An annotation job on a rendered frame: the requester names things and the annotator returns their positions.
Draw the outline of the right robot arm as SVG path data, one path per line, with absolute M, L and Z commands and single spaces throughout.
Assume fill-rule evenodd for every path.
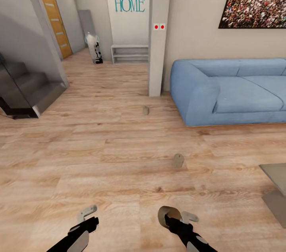
M 166 225 L 170 226 L 170 232 L 178 234 L 183 244 L 187 248 L 187 252 L 218 252 L 211 247 L 208 242 L 198 233 L 193 232 L 193 225 L 189 221 L 198 222 L 197 215 L 183 211 L 182 219 L 169 218 L 165 214 Z

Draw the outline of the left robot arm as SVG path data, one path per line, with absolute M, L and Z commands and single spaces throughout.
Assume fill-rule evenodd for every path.
M 86 216 L 97 211 L 97 206 L 93 205 L 77 213 L 78 225 L 72 227 L 68 236 L 64 237 L 56 245 L 46 252 L 82 252 L 89 243 L 89 233 L 96 230 L 99 224 L 98 217 L 85 219 Z

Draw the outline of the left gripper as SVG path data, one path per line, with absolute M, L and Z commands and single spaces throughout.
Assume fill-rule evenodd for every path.
M 99 220 L 98 220 L 98 217 L 96 217 L 96 218 L 92 217 L 92 218 L 90 218 L 90 219 L 88 219 L 88 220 L 86 220 L 86 221 L 84 221 L 84 222 L 82 222 L 82 223 L 80 223 L 80 224 L 78 224 L 78 225 L 72 227 L 72 228 L 70 229 L 70 231 L 71 231 L 72 229 L 74 229 L 75 227 L 81 225 L 81 224 L 83 224 L 84 226 L 86 226 L 88 232 L 91 233 L 91 232 L 93 232 L 93 231 L 96 230 L 97 225 L 99 224 Z

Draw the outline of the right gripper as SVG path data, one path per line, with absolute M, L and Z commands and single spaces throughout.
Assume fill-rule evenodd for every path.
M 181 222 L 178 219 L 175 218 L 169 218 L 166 214 L 165 214 L 165 221 L 166 221 L 166 225 L 170 226 L 169 230 L 170 232 L 174 233 L 174 234 L 178 234 L 178 236 L 180 237 L 180 239 L 182 240 L 182 235 L 186 230 L 191 230 L 193 231 L 193 225 L 192 224 L 184 224 L 183 222 Z

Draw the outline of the pillar candle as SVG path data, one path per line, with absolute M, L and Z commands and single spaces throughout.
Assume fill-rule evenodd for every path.
M 176 168 L 181 168 L 184 161 L 184 157 L 180 154 L 174 156 L 173 165 Z
M 159 223 L 162 227 L 165 227 L 169 230 L 170 226 L 166 225 L 166 221 L 165 221 L 165 214 L 169 217 L 169 218 L 175 218 L 175 219 L 182 219 L 181 213 L 174 207 L 168 207 L 168 206 L 162 206 L 159 209 L 158 212 L 158 220 Z
M 149 108 L 147 106 L 143 107 L 143 115 L 148 115 L 149 114 Z

